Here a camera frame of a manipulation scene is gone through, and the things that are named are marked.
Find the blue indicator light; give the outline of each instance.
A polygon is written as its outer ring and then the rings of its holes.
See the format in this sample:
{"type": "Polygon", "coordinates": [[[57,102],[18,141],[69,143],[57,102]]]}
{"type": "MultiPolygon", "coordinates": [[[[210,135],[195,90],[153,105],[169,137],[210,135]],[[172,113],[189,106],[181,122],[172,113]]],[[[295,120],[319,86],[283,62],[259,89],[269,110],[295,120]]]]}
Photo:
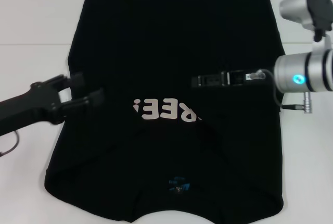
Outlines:
{"type": "Polygon", "coordinates": [[[293,76],[293,82],[296,84],[303,84],[305,83],[305,77],[301,74],[296,74],[293,76]]]}

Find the white surface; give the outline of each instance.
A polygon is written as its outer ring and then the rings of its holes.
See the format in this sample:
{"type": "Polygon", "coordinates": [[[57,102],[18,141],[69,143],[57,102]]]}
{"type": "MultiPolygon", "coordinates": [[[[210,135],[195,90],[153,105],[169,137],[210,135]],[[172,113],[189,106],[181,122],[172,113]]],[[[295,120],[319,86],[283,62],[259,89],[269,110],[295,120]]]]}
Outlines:
{"type": "MultiPolygon", "coordinates": [[[[280,20],[279,1],[272,3],[286,52],[310,51],[308,44],[291,44],[309,42],[311,35],[297,24],[280,20]]],[[[0,0],[0,101],[24,93],[32,82],[67,73],[66,58],[82,3],[83,0],[0,0]]],[[[288,94],[284,103],[301,100],[300,94],[288,94]]],[[[332,223],[332,102],[333,93],[318,93],[313,94],[314,114],[282,112],[285,207],[280,214],[258,223],[332,223]]],[[[117,223],[63,203],[45,191],[45,169],[60,129],[61,126],[47,123],[26,127],[20,130],[22,141],[18,148],[0,158],[1,224],[117,223]]],[[[0,151],[11,147],[14,140],[13,134],[0,137],[0,151]]],[[[159,223],[211,222],[177,211],[147,215],[136,222],[159,223]]]]}

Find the black t-shirt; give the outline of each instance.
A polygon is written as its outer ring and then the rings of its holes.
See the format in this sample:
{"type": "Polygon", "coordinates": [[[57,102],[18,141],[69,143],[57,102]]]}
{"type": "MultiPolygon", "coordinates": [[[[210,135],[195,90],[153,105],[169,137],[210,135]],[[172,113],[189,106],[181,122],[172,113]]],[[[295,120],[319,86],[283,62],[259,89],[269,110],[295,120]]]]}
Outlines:
{"type": "Polygon", "coordinates": [[[283,55],[270,0],[85,0],[68,64],[79,98],[45,188],[95,215],[133,222],[179,210],[218,224],[283,207],[279,108],[271,85],[191,88],[191,78],[274,66],[283,55]]]}

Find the small logo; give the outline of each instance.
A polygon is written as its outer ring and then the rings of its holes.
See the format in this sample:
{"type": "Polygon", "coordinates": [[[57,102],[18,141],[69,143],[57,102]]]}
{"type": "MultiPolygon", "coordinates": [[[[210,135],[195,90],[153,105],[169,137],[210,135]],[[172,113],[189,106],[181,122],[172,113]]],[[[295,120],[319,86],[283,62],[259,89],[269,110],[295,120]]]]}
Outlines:
{"type": "Polygon", "coordinates": [[[182,194],[184,191],[188,191],[191,184],[185,183],[184,177],[175,177],[169,181],[169,184],[173,187],[169,191],[174,191],[176,194],[182,194]]]}

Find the black cable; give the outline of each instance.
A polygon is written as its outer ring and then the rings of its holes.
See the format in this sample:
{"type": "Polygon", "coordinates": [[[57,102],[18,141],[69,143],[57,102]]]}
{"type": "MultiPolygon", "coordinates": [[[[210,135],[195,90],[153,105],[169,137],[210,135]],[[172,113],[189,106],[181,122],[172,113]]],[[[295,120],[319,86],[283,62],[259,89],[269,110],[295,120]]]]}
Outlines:
{"type": "Polygon", "coordinates": [[[0,152],[0,157],[9,154],[10,152],[12,152],[14,149],[16,149],[16,147],[19,145],[20,143],[20,135],[19,132],[17,130],[14,131],[15,135],[16,135],[16,143],[14,145],[14,147],[12,147],[10,150],[6,151],[6,152],[0,152]]]}
{"type": "Polygon", "coordinates": [[[274,75],[273,73],[268,70],[268,69],[260,69],[262,72],[264,72],[265,74],[269,74],[270,77],[272,78],[273,81],[273,98],[274,98],[274,102],[276,103],[277,106],[279,106],[280,108],[282,107],[282,104],[280,103],[280,101],[278,100],[277,96],[276,96],[276,84],[274,81],[274,75]]]}

